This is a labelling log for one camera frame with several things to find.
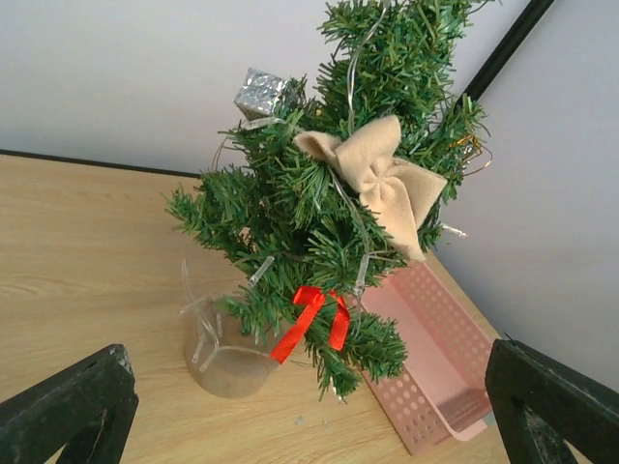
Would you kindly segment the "pink plastic basket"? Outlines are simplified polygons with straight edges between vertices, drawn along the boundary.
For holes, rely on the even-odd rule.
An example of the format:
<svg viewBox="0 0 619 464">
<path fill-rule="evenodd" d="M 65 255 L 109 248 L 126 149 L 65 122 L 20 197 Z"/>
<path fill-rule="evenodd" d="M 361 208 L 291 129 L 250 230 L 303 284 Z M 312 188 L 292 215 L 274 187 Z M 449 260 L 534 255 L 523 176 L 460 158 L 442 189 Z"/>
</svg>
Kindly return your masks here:
<svg viewBox="0 0 619 464">
<path fill-rule="evenodd" d="M 389 275 L 365 291 L 362 307 L 394 321 L 408 353 L 400 376 L 368 383 L 408 452 L 482 433 L 492 342 L 430 266 Z"/>
</svg>

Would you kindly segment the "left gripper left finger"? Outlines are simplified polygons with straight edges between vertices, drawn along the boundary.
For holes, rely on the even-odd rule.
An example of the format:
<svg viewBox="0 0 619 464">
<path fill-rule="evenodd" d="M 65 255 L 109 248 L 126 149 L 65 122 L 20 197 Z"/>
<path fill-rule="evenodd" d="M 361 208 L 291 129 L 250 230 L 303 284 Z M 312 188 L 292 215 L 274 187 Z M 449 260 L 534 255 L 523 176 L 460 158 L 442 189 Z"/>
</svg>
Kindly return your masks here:
<svg viewBox="0 0 619 464">
<path fill-rule="evenodd" d="M 124 345 L 111 344 L 1 403 L 1 461 L 118 463 L 138 406 Z"/>
</svg>

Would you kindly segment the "silver gift box ornament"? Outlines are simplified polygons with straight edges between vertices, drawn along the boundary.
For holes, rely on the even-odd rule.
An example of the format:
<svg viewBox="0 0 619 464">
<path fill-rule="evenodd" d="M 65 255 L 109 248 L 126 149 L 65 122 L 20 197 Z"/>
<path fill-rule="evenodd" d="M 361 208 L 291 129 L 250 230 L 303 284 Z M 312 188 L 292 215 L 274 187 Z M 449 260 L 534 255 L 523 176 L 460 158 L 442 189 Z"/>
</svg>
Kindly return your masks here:
<svg viewBox="0 0 619 464">
<path fill-rule="evenodd" d="M 248 68 L 233 102 L 248 120 L 271 117 L 282 103 L 288 80 Z"/>
</svg>

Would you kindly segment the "gold cord bow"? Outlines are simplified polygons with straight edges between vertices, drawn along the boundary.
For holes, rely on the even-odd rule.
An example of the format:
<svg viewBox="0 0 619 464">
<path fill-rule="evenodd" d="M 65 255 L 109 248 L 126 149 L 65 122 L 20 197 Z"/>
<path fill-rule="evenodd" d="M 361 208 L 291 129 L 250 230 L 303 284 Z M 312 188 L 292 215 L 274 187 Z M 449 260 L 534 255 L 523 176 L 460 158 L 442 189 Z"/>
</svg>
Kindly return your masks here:
<svg viewBox="0 0 619 464">
<path fill-rule="evenodd" d="M 487 169 L 493 161 L 493 153 L 483 144 L 475 133 L 469 133 L 450 145 L 459 154 L 462 176 L 469 177 Z M 487 160 L 477 168 L 470 169 L 474 160 L 487 155 Z"/>
</svg>

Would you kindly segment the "burlap bow ornament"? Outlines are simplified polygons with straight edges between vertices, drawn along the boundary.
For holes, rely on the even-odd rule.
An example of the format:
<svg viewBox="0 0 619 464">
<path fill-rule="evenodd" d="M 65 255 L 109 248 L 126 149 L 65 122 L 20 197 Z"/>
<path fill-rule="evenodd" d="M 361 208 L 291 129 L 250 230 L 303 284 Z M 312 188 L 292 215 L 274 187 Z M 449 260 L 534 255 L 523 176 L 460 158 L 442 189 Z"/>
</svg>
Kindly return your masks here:
<svg viewBox="0 0 619 464">
<path fill-rule="evenodd" d="M 295 144 L 312 158 L 326 162 L 359 194 L 360 203 L 390 236 L 389 243 L 407 260 L 423 262 L 418 230 L 438 200 L 447 180 L 395 151 L 400 122 L 390 115 L 376 119 L 341 141 L 319 131 L 303 131 Z"/>
</svg>

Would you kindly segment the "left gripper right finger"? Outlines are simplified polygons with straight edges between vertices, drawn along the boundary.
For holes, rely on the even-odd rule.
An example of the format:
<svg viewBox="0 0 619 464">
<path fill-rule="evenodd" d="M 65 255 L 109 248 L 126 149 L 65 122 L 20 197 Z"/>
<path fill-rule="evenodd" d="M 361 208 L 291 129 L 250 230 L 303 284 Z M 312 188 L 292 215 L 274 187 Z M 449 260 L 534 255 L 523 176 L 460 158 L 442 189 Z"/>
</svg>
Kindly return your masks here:
<svg viewBox="0 0 619 464">
<path fill-rule="evenodd" d="M 512 463 L 618 461 L 618 393 L 512 339 L 492 343 L 486 391 Z"/>
</svg>

